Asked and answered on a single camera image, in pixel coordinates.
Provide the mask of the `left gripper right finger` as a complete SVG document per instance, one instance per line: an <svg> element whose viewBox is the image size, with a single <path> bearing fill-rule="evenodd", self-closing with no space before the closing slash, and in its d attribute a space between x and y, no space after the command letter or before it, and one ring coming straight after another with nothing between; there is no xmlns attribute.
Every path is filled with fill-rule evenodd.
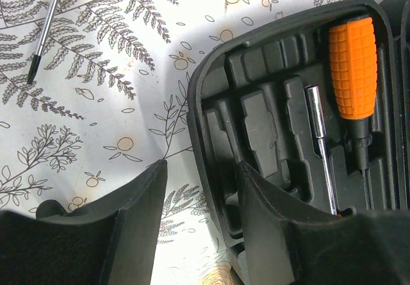
<svg viewBox="0 0 410 285"><path fill-rule="evenodd" d="M252 284L408 284L409 213L339 217L236 167Z"/></svg>

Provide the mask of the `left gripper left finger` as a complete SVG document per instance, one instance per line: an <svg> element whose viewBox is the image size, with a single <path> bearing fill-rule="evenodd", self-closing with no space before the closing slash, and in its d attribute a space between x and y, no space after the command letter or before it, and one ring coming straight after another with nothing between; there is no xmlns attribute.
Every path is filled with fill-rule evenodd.
<svg viewBox="0 0 410 285"><path fill-rule="evenodd" d="M55 200L36 216L1 212L2 284L149 284L167 185L159 160L71 212Z"/></svg>

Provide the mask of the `black plastic tool case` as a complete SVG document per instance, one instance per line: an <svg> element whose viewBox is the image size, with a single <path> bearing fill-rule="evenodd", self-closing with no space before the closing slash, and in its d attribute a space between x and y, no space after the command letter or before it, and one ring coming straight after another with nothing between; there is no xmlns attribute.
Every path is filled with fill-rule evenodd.
<svg viewBox="0 0 410 285"><path fill-rule="evenodd" d="M377 91L368 147L373 208L366 206L329 63L329 29L373 20ZM188 87L188 128L211 218L235 284L249 279L236 167L246 162L270 184L332 214L313 135L306 86L318 86L325 144L342 217L409 213L409 0L343 0L270 22L215 48Z"/></svg>

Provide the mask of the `black orange handle screwdriver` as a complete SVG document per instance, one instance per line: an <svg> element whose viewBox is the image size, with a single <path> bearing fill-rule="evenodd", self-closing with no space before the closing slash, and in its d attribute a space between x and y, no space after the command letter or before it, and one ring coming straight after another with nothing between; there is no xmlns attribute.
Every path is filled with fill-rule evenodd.
<svg viewBox="0 0 410 285"><path fill-rule="evenodd" d="M325 185L327 190L327 197L329 200L330 210L333 215L342 217L337 208L336 197L334 194L333 179L327 149L325 144L325 136L327 134L325 127L324 113L322 109L322 102L320 98L320 90L318 86L306 86L305 93L307 97L307 106L310 115L311 125L313 126L313 135L318 144L319 155L322 160L324 168Z"/></svg>

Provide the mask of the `large orange screwdriver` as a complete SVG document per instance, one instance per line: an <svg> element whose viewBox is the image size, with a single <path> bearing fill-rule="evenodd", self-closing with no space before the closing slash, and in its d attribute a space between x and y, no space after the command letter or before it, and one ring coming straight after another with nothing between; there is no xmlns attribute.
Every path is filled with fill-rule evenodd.
<svg viewBox="0 0 410 285"><path fill-rule="evenodd" d="M368 147L377 91L377 48L370 16L347 19L329 29L329 63L338 111L363 176L366 206L372 209Z"/></svg>

